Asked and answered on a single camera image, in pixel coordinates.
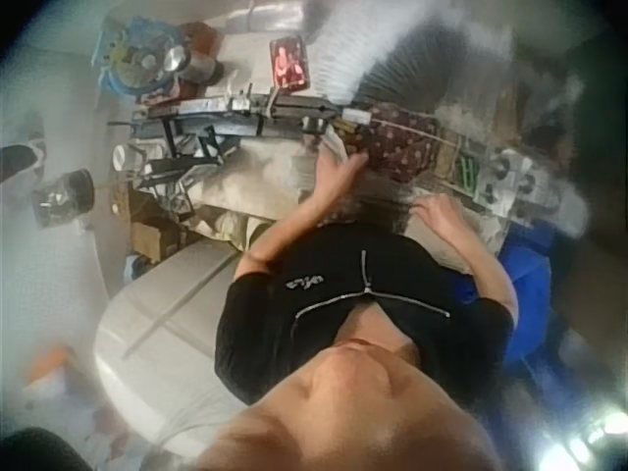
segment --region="black t-shirt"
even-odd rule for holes
[[[452,298],[444,270],[421,245],[361,225],[318,229],[273,275],[229,288],[216,338],[216,373],[251,404],[331,346],[357,302],[376,300],[419,349],[421,370],[470,406],[498,370],[512,318],[499,303]]]

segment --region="cluttered table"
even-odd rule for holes
[[[404,219],[417,196],[456,196],[494,253],[511,221],[528,225],[555,209],[547,159],[520,145],[516,89],[507,81],[492,94],[488,123],[458,103],[433,113],[370,99],[339,105],[326,98],[322,35],[306,44],[282,31],[223,34],[220,19],[179,27],[134,21],[127,38],[154,43],[158,30],[159,50],[150,57],[163,56],[164,65],[146,86],[137,82],[149,56],[139,61],[141,74],[127,65],[108,69],[108,85],[138,103],[122,124],[131,126],[130,142],[114,150],[116,178],[152,194],[171,219],[198,234],[244,250],[256,226],[282,219],[312,190],[313,142],[320,141],[339,159],[368,151],[355,197],[398,213],[405,235],[461,272],[466,267],[446,244],[417,219]],[[109,40],[113,50],[100,51],[101,61],[119,49],[118,56],[128,54]],[[123,87],[125,80],[137,90]]]

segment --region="bright light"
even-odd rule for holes
[[[615,412],[606,416],[604,431],[609,435],[628,434],[628,415],[623,412]]]
[[[573,455],[581,463],[587,464],[589,461],[591,461],[591,452],[582,440],[571,439],[569,441],[569,449],[571,449]]]
[[[587,442],[593,445],[595,442],[598,442],[600,439],[602,439],[603,436],[604,436],[604,432],[602,429],[595,429],[591,434],[589,434],[589,437],[587,438]]]
[[[578,463],[560,445],[552,446],[541,459],[539,471],[580,471]]]

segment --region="box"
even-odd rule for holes
[[[132,223],[131,245],[134,251],[153,262],[161,262],[179,251],[181,230],[165,218],[148,218]]]
[[[133,189],[131,183],[113,186],[110,198],[112,211],[125,223],[136,223],[165,215],[152,194]]]

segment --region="hand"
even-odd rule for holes
[[[460,203],[446,194],[418,198],[410,213],[423,220],[425,225],[456,249],[478,236],[462,218]]]
[[[312,198],[325,204],[334,204],[351,190],[355,178],[369,158],[366,153],[353,154],[339,164],[327,145],[321,144],[316,165],[316,186]]]

